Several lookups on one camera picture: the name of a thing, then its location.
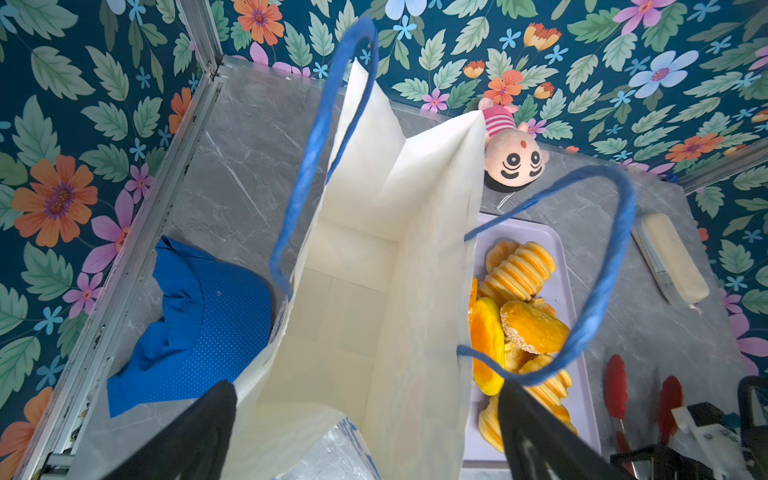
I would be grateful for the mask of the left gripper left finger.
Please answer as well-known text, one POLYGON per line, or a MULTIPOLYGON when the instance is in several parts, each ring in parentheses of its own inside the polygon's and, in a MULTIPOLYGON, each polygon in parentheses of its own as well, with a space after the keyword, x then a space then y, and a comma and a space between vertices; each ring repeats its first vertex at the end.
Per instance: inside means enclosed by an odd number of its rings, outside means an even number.
POLYGON ((235 387, 220 381, 108 479, 219 479, 236 416, 235 387))

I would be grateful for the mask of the beige sponge block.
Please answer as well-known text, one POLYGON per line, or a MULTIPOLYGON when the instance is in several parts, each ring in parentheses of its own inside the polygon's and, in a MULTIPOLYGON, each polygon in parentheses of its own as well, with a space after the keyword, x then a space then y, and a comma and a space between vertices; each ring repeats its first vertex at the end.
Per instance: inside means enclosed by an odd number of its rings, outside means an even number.
POLYGON ((638 217, 632 236, 667 302, 697 310, 709 287, 670 218, 663 213, 638 217))

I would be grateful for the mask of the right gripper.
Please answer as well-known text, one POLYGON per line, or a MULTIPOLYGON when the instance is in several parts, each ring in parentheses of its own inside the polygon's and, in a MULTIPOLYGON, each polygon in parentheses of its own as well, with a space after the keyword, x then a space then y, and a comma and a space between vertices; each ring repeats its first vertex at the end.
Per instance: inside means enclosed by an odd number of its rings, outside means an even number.
POLYGON ((662 384, 657 408, 660 441, 636 449, 625 448, 610 457, 627 479, 765 479, 767 424, 755 421, 758 394, 767 379, 747 376, 737 388, 740 427, 734 433, 723 424, 722 411, 709 402, 683 404, 682 385, 674 377, 662 384), (691 436, 705 457, 686 457, 669 446, 676 433, 691 436))

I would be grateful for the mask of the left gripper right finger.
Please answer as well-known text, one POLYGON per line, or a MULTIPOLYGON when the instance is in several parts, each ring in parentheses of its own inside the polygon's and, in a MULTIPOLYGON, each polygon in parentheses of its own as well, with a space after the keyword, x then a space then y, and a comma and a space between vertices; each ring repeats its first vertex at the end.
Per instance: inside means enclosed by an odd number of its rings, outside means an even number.
POLYGON ((499 394, 498 419, 514 479, 626 479, 524 388, 510 380, 499 394))

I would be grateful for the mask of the ridged long bread top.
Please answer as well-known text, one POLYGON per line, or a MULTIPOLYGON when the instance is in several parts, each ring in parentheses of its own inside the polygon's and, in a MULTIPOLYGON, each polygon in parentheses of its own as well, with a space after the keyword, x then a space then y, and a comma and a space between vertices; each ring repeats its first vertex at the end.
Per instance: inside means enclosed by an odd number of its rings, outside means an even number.
POLYGON ((486 275, 477 287, 479 298, 499 307, 510 301, 529 302, 554 275, 553 255, 536 242, 501 241, 485 257, 486 275))

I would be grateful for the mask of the small croissant bread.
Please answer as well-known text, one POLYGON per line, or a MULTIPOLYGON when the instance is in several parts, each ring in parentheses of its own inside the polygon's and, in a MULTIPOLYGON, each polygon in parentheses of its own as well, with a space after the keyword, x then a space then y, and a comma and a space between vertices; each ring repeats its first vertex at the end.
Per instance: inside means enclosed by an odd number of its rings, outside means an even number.
POLYGON ((498 395, 491 397, 486 408, 480 412, 478 416, 478 431, 489 445, 498 452, 504 453, 505 450, 498 418, 498 401, 498 395))

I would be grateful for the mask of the ridged long bread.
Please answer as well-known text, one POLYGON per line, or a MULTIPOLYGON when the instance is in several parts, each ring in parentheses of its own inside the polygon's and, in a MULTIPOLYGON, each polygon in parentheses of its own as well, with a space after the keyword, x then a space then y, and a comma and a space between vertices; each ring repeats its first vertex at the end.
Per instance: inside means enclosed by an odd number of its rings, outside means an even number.
POLYGON ((529 302, 554 275, 553 255, 536 242, 501 241, 485 257, 486 275, 477 287, 479 298, 499 307, 510 301, 529 302))
MULTIPOLYGON (((553 358, 548 355, 538 355, 527 361, 519 370, 520 375, 535 373, 548 366, 553 358)), ((572 387, 573 380, 570 374, 565 370, 560 370, 557 374, 533 387, 526 387, 525 390, 531 394, 545 409, 547 409, 555 418, 557 418, 572 433, 578 434, 577 429, 571 423, 570 413, 563 405, 562 401, 568 397, 568 390, 572 387)))

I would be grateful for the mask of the red silicone tongs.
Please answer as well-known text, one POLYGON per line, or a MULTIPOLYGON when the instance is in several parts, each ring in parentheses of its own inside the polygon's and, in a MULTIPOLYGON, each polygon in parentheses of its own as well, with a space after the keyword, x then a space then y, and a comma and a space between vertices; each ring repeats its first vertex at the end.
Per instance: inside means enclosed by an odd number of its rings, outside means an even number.
POLYGON ((668 447, 670 440, 678 431, 672 411, 682 407, 684 400, 683 387, 677 377, 669 376, 661 385, 656 408, 659 441, 643 449, 631 449, 624 426, 629 396, 626 365, 623 358, 618 354, 611 356, 606 364, 603 377, 603 399, 614 426, 614 440, 618 449, 618 453, 611 457, 610 463, 612 465, 620 468, 629 478, 639 479, 636 464, 649 461, 651 479, 684 478, 679 471, 682 465, 680 455, 668 447))

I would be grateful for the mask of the lavender tray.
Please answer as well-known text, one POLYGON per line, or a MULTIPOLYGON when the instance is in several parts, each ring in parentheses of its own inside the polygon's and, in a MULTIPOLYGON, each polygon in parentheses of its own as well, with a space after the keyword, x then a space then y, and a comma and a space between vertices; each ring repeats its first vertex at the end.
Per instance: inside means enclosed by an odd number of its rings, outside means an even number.
MULTIPOLYGON (((564 248, 552 228, 510 219, 477 236, 468 315, 473 348, 508 373, 534 373, 562 351, 576 316, 564 248)), ((465 468, 507 468, 498 421, 502 380, 474 360, 465 468)), ((583 355, 553 378, 525 390, 601 453, 583 355)))

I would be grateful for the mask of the cartoon face plush toy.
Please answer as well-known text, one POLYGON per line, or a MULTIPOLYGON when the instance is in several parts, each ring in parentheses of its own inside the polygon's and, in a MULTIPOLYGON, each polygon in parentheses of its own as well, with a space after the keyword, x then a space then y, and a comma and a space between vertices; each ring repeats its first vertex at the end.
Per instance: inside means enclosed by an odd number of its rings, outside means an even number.
POLYGON ((514 193, 540 178, 549 160, 525 122, 517 124, 517 108, 483 98, 478 103, 486 125, 484 185, 500 193, 514 193))

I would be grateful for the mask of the oval orange bread left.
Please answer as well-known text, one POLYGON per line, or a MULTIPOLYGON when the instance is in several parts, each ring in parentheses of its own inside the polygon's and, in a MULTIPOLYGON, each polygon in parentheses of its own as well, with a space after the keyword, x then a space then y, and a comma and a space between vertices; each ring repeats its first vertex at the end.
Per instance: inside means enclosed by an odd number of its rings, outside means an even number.
MULTIPOLYGON (((475 301, 469 315, 469 326, 472 348, 504 366, 505 335, 499 307, 491 298, 483 297, 475 301)), ((473 378, 476 386, 488 397, 497 395, 504 385, 504 379, 499 374, 477 359, 473 361, 473 378)))

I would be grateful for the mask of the checkered paper bag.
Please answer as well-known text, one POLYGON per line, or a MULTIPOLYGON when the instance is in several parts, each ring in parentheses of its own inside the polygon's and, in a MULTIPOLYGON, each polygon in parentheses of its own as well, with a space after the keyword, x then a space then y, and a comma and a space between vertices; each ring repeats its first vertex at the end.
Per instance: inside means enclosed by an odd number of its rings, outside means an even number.
POLYGON ((480 212, 480 113, 406 137, 358 20, 336 48, 270 257, 285 298, 236 381, 222 475, 276 479, 350 421, 383 479, 456 479, 471 409, 467 307, 477 247, 515 212, 480 212))

